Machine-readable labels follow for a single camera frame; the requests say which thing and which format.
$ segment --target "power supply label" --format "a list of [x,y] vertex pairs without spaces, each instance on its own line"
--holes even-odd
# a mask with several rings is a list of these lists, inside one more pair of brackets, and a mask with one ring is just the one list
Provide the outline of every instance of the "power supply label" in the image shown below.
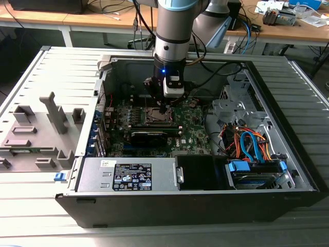
[[114,191],[152,190],[151,164],[116,164]]

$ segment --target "white cable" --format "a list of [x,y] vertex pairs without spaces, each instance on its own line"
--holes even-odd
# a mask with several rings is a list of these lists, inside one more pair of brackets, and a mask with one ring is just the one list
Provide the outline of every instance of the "white cable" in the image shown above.
[[318,11],[316,11],[314,8],[312,8],[312,7],[308,6],[308,5],[300,4],[299,6],[309,8],[309,9],[313,10],[314,12],[316,12],[319,16],[322,16],[322,14],[320,14]]
[[112,19],[115,19],[115,20],[117,20],[117,21],[120,20],[120,18],[118,18],[118,17],[110,16],[110,15],[107,15],[107,14],[103,14],[103,15],[105,15],[105,16],[107,16],[107,17],[110,17],[110,18],[112,18]]

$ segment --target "slatted metal surface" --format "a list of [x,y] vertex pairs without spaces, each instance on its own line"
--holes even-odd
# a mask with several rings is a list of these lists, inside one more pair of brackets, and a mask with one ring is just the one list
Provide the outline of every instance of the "slatted metal surface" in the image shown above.
[[[112,52],[131,53],[122,50]],[[70,111],[73,104],[87,105],[97,73],[95,64],[99,55],[104,53],[110,54],[111,51],[54,47],[42,54],[33,73],[24,82],[27,86],[21,88],[23,96],[16,97],[24,99],[29,94],[36,94],[37,85],[50,86],[66,110]],[[318,97],[296,69],[283,57],[211,54],[207,57],[254,61],[328,184],[329,111],[323,99]],[[42,70],[56,72],[49,78]],[[73,94],[86,97],[86,101],[72,99]],[[329,246],[328,198],[310,208],[297,208],[272,223],[82,229],[53,199],[56,191],[63,191],[66,186],[54,183],[53,176],[54,173],[0,174],[0,236],[5,237],[0,238],[0,244],[119,247]]]

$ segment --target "wooden desk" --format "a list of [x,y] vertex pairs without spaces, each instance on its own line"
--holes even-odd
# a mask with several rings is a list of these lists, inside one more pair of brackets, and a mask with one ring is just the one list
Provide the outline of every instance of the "wooden desk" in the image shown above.
[[[15,11],[6,1],[6,6],[10,13],[20,23],[40,23],[63,25],[63,20],[67,13],[41,12],[41,11]],[[0,21],[15,22],[14,18],[6,10],[3,1],[0,1]]]
[[[261,33],[259,35],[260,39],[266,40],[271,39],[274,40],[281,40],[281,42],[271,42],[271,43],[282,43],[285,44],[297,44],[300,41],[302,42],[324,42],[327,44],[329,41],[329,27],[323,26],[323,27],[314,27],[310,24],[307,24],[300,19],[296,20],[296,23],[294,26],[284,26],[284,25],[276,25],[276,26],[268,26],[263,24],[263,15],[262,14],[255,14],[254,10],[255,7],[253,5],[257,4],[257,0],[243,0],[243,6],[247,13],[247,16],[252,20],[253,23],[257,25],[261,25]],[[329,12],[329,7],[321,6],[319,11],[327,11]],[[246,32],[243,30],[243,28],[239,28],[237,30],[237,35],[245,35]]]
[[[316,28],[301,20],[297,20],[295,26],[267,26],[263,25],[263,15],[255,15],[254,7],[258,0],[243,0],[243,6],[247,16],[254,19],[253,23],[261,25],[262,30],[258,37],[258,43],[279,43],[279,44],[296,44],[296,45],[314,45],[325,46],[329,41],[329,27],[323,26]],[[0,0],[0,26],[20,27],[7,12]],[[102,0],[102,6],[107,4],[120,3],[119,0]],[[122,7],[132,6],[130,2],[124,2],[120,6],[112,6],[107,11],[116,11]],[[7,3],[9,11],[18,19],[26,28],[55,29],[60,30],[63,34],[66,46],[72,46],[70,38],[71,31],[87,31],[102,33],[133,33],[132,23],[135,18],[135,9],[130,8],[121,10],[120,15],[112,15],[119,17],[120,21],[112,19],[106,15],[93,13],[86,10],[84,14],[67,14],[53,12],[33,12],[33,11],[14,11]],[[100,11],[98,4],[93,8]],[[329,7],[321,7],[319,11],[328,11]],[[141,12],[148,25],[151,25],[150,8],[141,7]],[[157,9],[153,11],[154,27],[157,24]],[[246,31],[241,27],[234,31],[227,31],[225,39],[231,43],[237,42],[244,37]]]

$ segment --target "robotic arm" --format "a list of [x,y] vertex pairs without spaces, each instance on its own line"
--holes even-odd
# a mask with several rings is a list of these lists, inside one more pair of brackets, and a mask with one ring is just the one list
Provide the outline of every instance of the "robotic arm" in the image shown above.
[[185,66],[196,64],[202,59],[186,62],[193,24],[196,33],[207,33],[205,28],[215,29],[215,35],[209,38],[208,45],[214,39],[219,44],[229,23],[227,0],[133,1],[158,8],[153,77],[147,78],[144,86],[159,101],[164,113],[167,105],[175,106],[182,102],[193,89],[192,82],[184,81]]

